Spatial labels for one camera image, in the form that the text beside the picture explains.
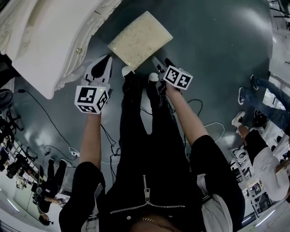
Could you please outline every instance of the fluorescent light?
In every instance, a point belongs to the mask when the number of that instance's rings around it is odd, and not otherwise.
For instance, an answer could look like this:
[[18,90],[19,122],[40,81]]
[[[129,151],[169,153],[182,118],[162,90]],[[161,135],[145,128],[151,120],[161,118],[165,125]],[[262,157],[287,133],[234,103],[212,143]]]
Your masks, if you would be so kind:
[[249,218],[247,218],[245,221],[243,221],[242,223],[244,223],[244,222],[246,222],[247,220],[249,220],[249,219],[251,219],[252,218],[252,216],[250,216]]
[[12,204],[12,202],[10,200],[7,199],[7,201],[10,203],[10,205],[12,205],[12,207],[17,211],[19,212],[19,210]]
[[256,225],[256,227],[258,227],[259,225],[261,225],[265,220],[268,219],[269,216],[271,216],[276,210],[273,210],[267,217],[265,217],[265,219],[263,221],[261,221],[259,224]]

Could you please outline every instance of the person in white shirt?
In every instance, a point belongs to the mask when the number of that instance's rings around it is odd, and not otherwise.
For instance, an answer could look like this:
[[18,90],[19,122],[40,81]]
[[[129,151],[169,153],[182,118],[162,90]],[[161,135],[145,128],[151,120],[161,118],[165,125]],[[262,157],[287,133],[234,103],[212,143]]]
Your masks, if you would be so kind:
[[290,164],[290,160],[280,164],[278,159],[273,156],[266,142],[259,135],[259,132],[257,130],[250,132],[242,124],[244,115],[245,112],[239,112],[232,120],[232,125],[238,129],[245,142],[245,148],[249,154],[254,172],[261,180],[270,199],[273,201],[286,199],[290,193],[290,182],[285,167]]

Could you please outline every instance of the white cube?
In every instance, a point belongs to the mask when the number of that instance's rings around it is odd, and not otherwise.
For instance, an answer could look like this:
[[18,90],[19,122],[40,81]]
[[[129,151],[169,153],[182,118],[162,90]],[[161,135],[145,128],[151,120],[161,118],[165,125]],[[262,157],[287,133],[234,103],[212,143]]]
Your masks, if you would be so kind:
[[169,84],[173,85],[178,89],[187,90],[192,78],[193,76],[191,76],[184,70],[180,70],[170,65],[164,75],[163,80],[167,81]]
[[108,99],[106,87],[77,86],[74,104],[82,113],[100,114]]

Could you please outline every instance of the black shorts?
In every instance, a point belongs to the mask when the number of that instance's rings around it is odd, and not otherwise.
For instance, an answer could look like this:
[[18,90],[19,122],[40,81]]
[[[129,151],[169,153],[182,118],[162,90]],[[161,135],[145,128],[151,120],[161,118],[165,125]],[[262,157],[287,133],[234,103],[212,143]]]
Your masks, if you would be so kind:
[[252,130],[246,137],[246,150],[253,165],[255,157],[268,145],[257,130]]

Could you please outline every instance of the zipper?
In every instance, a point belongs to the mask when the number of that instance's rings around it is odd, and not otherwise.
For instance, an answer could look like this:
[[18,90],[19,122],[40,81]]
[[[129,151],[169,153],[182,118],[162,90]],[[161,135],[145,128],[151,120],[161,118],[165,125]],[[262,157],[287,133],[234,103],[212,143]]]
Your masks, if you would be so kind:
[[160,206],[160,205],[154,205],[154,204],[152,204],[150,202],[150,188],[147,187],[146,175],[143,175],[143,182],[144,182],[144,195],[145,195],[145,204],[144,205],[135,206],[135,207],[131,207],[131,208],[124,208],[124,209],[115,210],[115,211],[110,212],[110,214],[120,213],[120,212],[134,210],[134,209],[139,209],[139,208],[142,208],[142,207],[144,207],[146,205],[150,205],[150,206],[153,206],[153,207],[156,207],[156,208],[185,208],[184,205]]

